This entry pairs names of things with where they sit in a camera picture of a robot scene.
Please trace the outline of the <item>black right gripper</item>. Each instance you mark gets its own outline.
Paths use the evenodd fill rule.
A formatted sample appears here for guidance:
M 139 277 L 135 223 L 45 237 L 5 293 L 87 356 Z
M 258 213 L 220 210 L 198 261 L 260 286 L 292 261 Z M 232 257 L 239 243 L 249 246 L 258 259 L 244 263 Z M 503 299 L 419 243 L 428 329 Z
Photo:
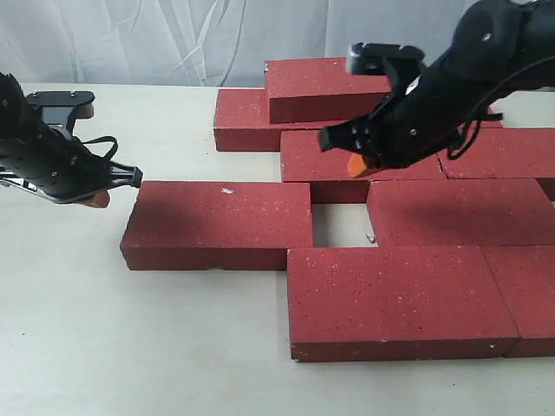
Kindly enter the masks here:
M 443 149 L 458 158 L 467 150 L 468 125 L 480 99 L 479 82 L 421 77 L 409 93 L 395 96 L 374 113 L 324 127 L 318 145 L 323 152 L 351 152 L 351 178 L 409 167 Z

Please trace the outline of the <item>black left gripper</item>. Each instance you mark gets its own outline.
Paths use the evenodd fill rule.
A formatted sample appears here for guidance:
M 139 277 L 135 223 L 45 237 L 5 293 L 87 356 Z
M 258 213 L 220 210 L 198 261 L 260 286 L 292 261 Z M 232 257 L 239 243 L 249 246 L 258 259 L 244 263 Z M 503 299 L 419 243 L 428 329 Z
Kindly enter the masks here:
M 143 177 L 139 167 L 113 160 L 118 148 L 113 136 L 81 141 L 49 125 L 8 132 L 1 136 L 1 183 L 59 205 L 107 208 L 108 191 L 139 188 Z

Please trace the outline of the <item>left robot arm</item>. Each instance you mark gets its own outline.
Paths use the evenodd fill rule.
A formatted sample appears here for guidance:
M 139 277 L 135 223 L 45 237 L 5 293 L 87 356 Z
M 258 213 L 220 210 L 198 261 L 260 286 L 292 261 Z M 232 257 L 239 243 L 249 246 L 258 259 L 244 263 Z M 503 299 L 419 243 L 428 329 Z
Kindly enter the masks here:
M 58 205 L 83 204 L 104 192 L 141 187 L 137 166 L 113 160 L 117 139 L 82 141 L 77 120 L 94 115 L 91 91 L 38 91 L 26 95 L 12 74 L 1 75 L 1 185 Z

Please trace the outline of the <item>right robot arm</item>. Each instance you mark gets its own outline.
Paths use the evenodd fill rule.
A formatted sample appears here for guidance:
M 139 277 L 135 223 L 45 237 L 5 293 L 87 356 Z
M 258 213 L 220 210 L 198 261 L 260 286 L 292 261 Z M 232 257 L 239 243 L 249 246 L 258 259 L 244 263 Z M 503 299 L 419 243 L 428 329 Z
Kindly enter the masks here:
M 502 120 L 489 107 L 518 91 L 554 85 L 554 3 L 478 1 L 462 16 L 448 48 L 430 65 L 415 46 L 359 42 L 349 48 L 352 75 L 384 75 L 391 88 L 369 114 L 323 127 L 323 152 L 351 154 L 361 178 L 408 168 L 446 151 L 460 158 L 481 124 Z

